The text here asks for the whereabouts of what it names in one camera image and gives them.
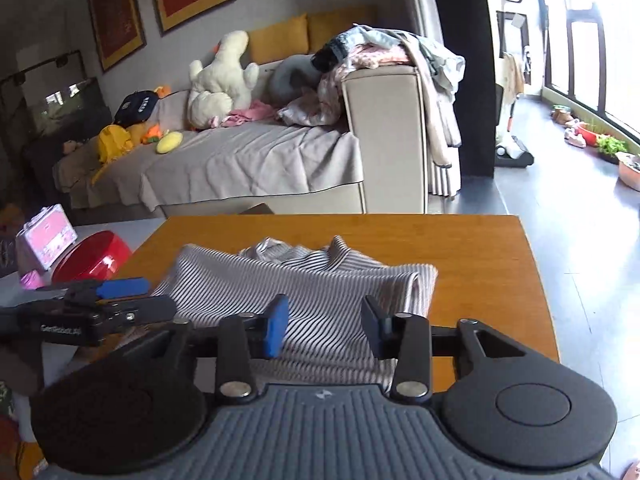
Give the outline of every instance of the pink box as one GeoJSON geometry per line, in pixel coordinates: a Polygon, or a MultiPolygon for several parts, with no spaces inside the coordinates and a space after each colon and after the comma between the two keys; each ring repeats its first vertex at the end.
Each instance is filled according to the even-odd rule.
{"type": "Polygon", "coordinates": [[[77,239],[78,234],[60,204],[43,208],[24,225],[16,237],[18,245],[33,255],[41,270],[49,270],[65,249],[77,239]]]}

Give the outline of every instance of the gray tile floor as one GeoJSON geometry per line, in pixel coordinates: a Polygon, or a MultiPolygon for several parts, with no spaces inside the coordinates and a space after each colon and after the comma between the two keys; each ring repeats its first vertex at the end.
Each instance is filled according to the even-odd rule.
{"type": "Polygon", "coordinates": [[[640,193],[590,148],[566,144],[540,102],[518,102],[512,132],[533,166],[465,179],[459,197],[430,203],[430,212],[520,217],[561,361],[603,386],[618,409],[602,465],[619,477],[640,459],[640,193]]]}

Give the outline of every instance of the yellow cushion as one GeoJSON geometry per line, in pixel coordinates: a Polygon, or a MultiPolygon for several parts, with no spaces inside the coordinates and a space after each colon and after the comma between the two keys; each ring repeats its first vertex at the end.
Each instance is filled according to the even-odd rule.
{"type": "Polygon", "coordinates": [[[148,129],[149,127],[146,123],[133,124],[127,128],[127,131],[131,134],[131,142],[133,142],[134,148],[140,145],[140,139],[144,134],[146,134],[148,129]]]}
{"type": "Polygon", "coordinates": [[[377,15],[376,6],[373,5],[345,7],[329,12],[310,14],[307,17],[309,53],[316,53],[332,37],[353,27],[353,23],[375,27],[378,21],[377,15]]]}
{"type": "Polygon", "coordinates": [[[306,14],[249,32],[249,52],[258,65],[308,51],[306,14]]]}
{"type": "Polygon", "coordinates": [[[182,142],[182,134],[180,132],[169,132],[158,140],[156,144],[156,153],[169,153],[174,150],[182,142]]]}

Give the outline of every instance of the green plant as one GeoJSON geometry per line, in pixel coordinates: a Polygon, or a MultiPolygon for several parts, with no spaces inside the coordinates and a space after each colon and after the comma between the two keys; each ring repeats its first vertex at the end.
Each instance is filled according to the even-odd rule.
{"type": "Polygon", "coordinates": [[[599,136],[597,140],[598,151],[605,155],[615,155],[617,152],[628,153],[624,140],[616,139],[611,136],[599,136]]]}

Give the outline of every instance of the pile of clothes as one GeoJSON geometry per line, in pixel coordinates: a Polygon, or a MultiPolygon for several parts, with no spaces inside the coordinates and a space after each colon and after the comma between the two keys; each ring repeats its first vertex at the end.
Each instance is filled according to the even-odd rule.
{"type": "Polygon", "coordinates": [[[416,67],[422,85],[426,128],[434,163],[452,165],[447,147],[461,145],[460,130],[453,111],[458,83],[465,72],[465,59],[436,41],[404,30],[355,27],[335,36],[310,58],[322,73],[317,90],[281,108],[277,115],[287,124],[319,126],[334,124],[343,112],[342,81],[361,68],[391,64],[416,67]]]}

